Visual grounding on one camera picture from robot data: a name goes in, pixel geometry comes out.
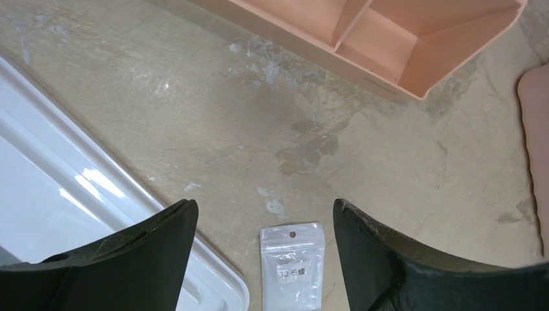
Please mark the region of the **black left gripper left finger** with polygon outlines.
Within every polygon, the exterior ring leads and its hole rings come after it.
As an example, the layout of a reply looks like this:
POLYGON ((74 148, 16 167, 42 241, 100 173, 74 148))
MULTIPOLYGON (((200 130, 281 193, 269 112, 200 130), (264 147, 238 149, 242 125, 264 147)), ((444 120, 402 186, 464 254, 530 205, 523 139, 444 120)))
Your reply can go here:
POLYGON ((175 310, 198 206, 148 219, 42 262, 1 267, 2 310, 175 310))

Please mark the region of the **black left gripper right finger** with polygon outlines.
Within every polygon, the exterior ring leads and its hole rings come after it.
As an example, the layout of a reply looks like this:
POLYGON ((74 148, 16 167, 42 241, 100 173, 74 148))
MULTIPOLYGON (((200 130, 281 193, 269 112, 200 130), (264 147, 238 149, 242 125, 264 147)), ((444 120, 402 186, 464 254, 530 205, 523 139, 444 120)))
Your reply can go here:
POLYGON ((351 310, 547 310, 548 264, 504 268, 425 245, 335 200, 351 310))

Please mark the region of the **pink plastic bin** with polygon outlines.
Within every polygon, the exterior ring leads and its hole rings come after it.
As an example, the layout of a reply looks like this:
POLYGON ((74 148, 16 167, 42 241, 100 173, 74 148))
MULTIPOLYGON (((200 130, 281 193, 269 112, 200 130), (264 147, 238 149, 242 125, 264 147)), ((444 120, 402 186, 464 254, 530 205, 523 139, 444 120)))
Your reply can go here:
POLYGON ((526 72, 519 80, 517 94, 522 110, 543 256, 548 258, 548 64, 526 72))

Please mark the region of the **white plastic lid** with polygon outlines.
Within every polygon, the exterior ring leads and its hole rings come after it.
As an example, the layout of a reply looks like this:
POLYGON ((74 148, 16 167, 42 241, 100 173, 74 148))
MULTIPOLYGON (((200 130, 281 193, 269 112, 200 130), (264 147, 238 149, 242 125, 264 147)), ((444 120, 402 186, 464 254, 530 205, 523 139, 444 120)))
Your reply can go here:
MULTIPOLYGON (((22 69, 1 60, 1 267, 95 242, 164 210, 22 69)), ((243 277, 195 231, 175 310, 246 310, 243 277)))

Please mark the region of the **white sachet packet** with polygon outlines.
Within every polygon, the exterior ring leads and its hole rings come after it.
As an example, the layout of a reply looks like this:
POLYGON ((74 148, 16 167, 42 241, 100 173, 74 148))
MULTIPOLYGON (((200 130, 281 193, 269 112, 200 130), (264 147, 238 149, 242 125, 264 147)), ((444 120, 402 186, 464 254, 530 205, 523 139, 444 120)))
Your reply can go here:
POLYGON ((318 222, 260 229, 263 310, 320 310, 325 236, 318 222))

